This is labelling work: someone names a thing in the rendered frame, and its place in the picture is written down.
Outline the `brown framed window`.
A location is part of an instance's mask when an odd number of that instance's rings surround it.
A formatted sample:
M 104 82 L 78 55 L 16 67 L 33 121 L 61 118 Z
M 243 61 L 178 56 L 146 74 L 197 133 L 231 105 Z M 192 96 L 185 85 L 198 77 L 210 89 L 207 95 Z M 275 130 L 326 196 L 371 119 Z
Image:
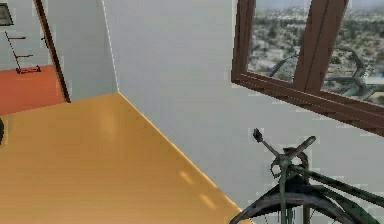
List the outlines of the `brown framed window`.
M 247 70 L 256 3 L 237 2 L 231 82 L 384 137 L 384 106 L 320 89 L 348 0 L 311 0 L 292 83 Z

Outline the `dark red coat stand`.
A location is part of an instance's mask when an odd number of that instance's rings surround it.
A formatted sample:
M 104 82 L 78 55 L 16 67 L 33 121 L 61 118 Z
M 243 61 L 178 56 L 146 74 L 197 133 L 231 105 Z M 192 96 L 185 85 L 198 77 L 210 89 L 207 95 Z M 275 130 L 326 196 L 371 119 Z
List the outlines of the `dark red coat stand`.
M 41 72 L 41 67 L 39 65 L 36 65 L 34 67 L 30 67 L 30 68 L 22 68 L 21 65 L 20 65 L 20 62 L 19 62 L 19 59 L 20 58 L 29 58 L 29 57 L 32 57 L 33 54 L 28 54 L 28 55 L 18 55 L 15 51 L 15 48 L 12 44 L 12 41 L 13 40 L 25 40 L 27 37 L 26 36 L 21 36 L 21 37 L 10 37 L 8 35 L 8 32 L 7 31 L 4 31 L 5 33 L 5 36 L 6 36 L 6 39 L 7 39 L 7 42 L 9 43 L 9 46 L 11 48 L 11 51 L 12 51 L 12 54 L 13 54 L 13 57 L 15 59 L 15 62 L 16 62 L 16 65 L 17 67 L 15 68 L 15 71 L 17 72 L 17 74 L 26 74 L 26 73 L 34 73 L 34 72 Z

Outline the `dark brown door frame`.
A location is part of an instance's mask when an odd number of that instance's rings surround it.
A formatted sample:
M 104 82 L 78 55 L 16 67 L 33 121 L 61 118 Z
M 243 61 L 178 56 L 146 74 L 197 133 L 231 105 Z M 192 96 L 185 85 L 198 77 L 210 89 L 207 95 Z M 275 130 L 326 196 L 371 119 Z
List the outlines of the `dark brown door frame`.
M 40 20 L 40 23 L 41 23 L 41 27 L 43 30 L 45 41 L 48 45 L 51 60 L 53 62 L 53 65 L 54 65 L 54 68 L 56 71 L 56 76 L 57 76 L 58 82 L 60 84 L 60 89 L 61 89 L 61 93 L 63 95 L 63 99 L 66 103 L 70 103 L 71 99 L 70 99 L 67 85 L 66 85 L 66 82 L 65 82 L 65 79 L 63 76 L 63 72 L 61 69 L 61 65 L 60 65 L 58 55 L 57 55 L 55 44 L 54 44 L 54 41 L 52 38 L 50 26 L 48 24 L 48 20 L 47 20 L 45 11 L 44 11 L 43 2 L 42 2 L 42 0 L 33 0 L 33 2 L 35 5 L 35 8 L 36 8 L 36 13 L 37 13 L 39 20 Z

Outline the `framed wall picture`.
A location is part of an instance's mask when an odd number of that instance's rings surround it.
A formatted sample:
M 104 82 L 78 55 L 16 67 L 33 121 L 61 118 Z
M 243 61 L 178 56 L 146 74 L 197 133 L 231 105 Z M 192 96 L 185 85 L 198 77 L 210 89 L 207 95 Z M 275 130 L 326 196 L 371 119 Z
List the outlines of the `framed wall picture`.
M 0 3 L 0 26 L 12 26 L 13 24 L 8 4 Z

